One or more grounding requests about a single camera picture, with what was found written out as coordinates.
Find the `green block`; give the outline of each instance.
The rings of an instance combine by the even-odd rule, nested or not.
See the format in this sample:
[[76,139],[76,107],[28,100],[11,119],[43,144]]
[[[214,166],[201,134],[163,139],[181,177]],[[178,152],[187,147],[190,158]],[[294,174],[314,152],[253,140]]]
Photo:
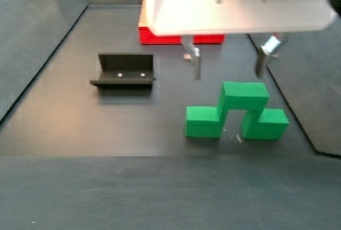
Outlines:
[[217,107],[187,107],[186,125],[224,125],[225,117],[218,117]]
[[220,138],[225,118],[217,115],[217,107],[187,107],[185,135]]
[[222,125],[187,125],[185,127],[185,136],[220,138]]
[[284,110],[265,109],[248,112],[242,121],[241,130],[244,138],[280,139],[289,125]]
[[261,111],[269,101],[269,92],[264,83],[222,83],[217,113],[229,110]]

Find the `green cube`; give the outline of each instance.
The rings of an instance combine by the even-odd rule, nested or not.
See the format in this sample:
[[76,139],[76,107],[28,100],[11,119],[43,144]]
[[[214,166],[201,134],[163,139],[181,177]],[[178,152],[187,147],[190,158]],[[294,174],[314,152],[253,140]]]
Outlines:
[[222,83],[217,113],[224,116],[229,110],[262,111],[268,101],[264,83]]
[[284,110],[265,109],[261,116],[257,112],[248,112],[242,121],[244,138],[280,139],[289,126]]
[[185,135],[187,137],[220,137],[225,118],[217,115],[217,107],[187,107]]

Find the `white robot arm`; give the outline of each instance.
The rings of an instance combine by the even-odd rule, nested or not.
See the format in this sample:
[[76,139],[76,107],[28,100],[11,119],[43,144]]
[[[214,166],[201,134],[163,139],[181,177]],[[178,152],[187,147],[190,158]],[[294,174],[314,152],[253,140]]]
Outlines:
[[199,78],[191,35],[325,29],[337,13],[329,0],[147,0],[147,22],[159,35],[181,35]]

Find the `gray floor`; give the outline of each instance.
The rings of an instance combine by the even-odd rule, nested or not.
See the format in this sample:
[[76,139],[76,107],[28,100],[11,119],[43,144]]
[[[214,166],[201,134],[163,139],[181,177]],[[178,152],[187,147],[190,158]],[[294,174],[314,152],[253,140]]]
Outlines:
[[2,229],[340,230],[321,156],[3,157]]
[[[202,45],[202,79],[181,59],[182,46],[142,46],[139,6],[92,6],[60,46],[38,81],[0,126],[0,154],[30,156],[146,156],[203,154],[312,154],[272,78],[269,108],[285,109],[290,126],[280,141],[241,137],[241,112],[228,117],[221,140],[185,138],[186,106],[214,106],[224,81],[261,82],[256,53],[245,35],[224,45]],[[151,53],[153,93],[103,92],[90,85],[100,73],[99,53]]]
[[[185,107],[214,105],[222,81],[258,81],[246,36],[201,46],[197,82],[182,46],[139,44],[139,12],[87,10],[0,126],[2,228],[339,230],[341,161],[313,153],[269,76],[280,141],[240,142],[240,112],[221,140],[183,137]],[[155,54],[150,95],[90,85],[106,52]]]

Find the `black holder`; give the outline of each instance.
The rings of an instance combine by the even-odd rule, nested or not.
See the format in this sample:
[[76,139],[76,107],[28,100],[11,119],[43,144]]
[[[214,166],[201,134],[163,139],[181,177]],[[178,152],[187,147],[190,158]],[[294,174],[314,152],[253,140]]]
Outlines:
[[99,54],[102,74],[91,84],[99,88],[151,86],[155,80],[154,55]]

